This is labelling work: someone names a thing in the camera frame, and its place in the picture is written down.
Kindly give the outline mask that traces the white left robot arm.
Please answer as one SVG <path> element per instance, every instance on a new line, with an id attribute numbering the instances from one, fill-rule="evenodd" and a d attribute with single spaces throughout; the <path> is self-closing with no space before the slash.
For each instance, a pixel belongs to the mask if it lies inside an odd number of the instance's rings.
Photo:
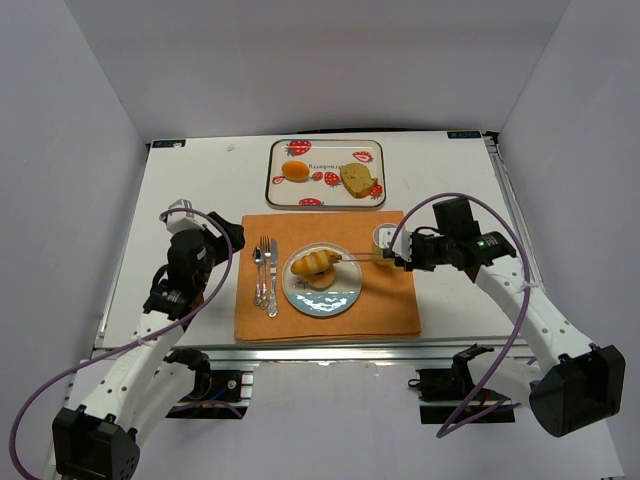
<path id="1" fill-rule="evenodd" d="M 244 248 L 244 229 L 186 207 L 161 219 L 171 234 L 167 260 L 153 277 L 131 349 L 77 407 L 53 420 L 56 470 L 66 479 L 131 478 L 155 426 L 179 401 L 203 399 L 211 388 L 208 356 L 177 343 L 206 304 L 212 270 L 230 266 Z"/>

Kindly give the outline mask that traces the stainless steel tongs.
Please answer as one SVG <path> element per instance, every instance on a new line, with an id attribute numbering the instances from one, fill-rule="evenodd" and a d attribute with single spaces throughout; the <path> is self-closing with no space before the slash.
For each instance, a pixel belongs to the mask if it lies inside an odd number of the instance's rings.
<path id="1" fill-rule="evenodd" d="M 382 255 L 347 256 L 346 254 L 336 254 L 332 256 L 333 263 L 374 263 L 380 266 L 393 266 L 393 258 L 385 258 Z"/>

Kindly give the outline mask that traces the sugared bagel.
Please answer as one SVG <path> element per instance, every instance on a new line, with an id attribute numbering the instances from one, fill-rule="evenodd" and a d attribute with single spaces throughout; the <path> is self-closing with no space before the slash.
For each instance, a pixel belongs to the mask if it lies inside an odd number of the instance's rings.
<path id="1" fill-rule="evenodd" d="M 306 275 L 304 279 L 310 288 L 324 290 L 334 284 L 336 281 L 336 272 L 333 268 L 330 268 L 323 272 Z"/>

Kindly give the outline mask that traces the striped long bread roll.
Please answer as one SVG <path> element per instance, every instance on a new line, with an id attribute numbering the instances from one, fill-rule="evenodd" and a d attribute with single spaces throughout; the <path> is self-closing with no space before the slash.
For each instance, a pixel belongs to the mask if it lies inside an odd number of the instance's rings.
<path id="1" fill-rule="evenodd" d="M 292 274 L 297 276 L 322 274 L 341 260 L 342 255 L 335 251 L 315 250 L 295 260 L 291 264 L 290 270 Z"/>

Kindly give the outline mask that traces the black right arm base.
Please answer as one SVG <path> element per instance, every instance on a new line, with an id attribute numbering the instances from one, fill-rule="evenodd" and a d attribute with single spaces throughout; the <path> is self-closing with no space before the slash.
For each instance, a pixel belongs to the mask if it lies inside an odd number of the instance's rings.
<path id="1" fill-rule="evenodd" d="M 420 421 L 423 425 L 443 424 L 447 420 L 474 387 L 471 377 L 462 368 L 475 356 L 493 352 L 493 347 L 474 344 L 456 354 L 450 367 L 420 369 L 415 378 L 408 380 L 408 388 L 418 395 Z M 483 413 L 474 423 L 514 423 L 514 410 L 507 397 L 483 389 L 464 408 L 457 421 Z"/>

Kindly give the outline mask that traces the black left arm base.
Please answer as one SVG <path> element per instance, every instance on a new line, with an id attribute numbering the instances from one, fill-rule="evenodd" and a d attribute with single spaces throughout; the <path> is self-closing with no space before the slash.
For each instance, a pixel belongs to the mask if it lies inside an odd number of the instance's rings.
<path id="1" fill-rule="evenodd" d="M 192 375 L 193 388 L 166 415 L 171 419 L 241 420 L 248 410 L 252 373 L 216 367 L 208 355 L 195 349 L 177 349 L 166 365 L 180 364 Z"/>

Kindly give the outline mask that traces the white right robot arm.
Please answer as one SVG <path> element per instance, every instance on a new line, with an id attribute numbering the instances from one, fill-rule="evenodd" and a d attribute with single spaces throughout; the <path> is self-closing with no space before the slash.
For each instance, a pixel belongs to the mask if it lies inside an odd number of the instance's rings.
<path id="1" fill-rule="evenodd" d="M 622 353 L 613 345 L 598 346 L 579 331 L 532 281 L 524 247 L 510 227 L 482 232 L 471 209 L 476 198 L 444 193 L 428 201 L 435 228 L 384 229 L 376 236 L 384 258 L 406 272 L 454 267 L 513 325 L 501 350 L 473 345 L 454 356 L 452 382 L 463 400 L 437 435 L 444 437 L 501 407 L 496 402 L 461 419 L 483 391 L 530 409 L 556 438 L 616 415 L 626 367 Z"/>

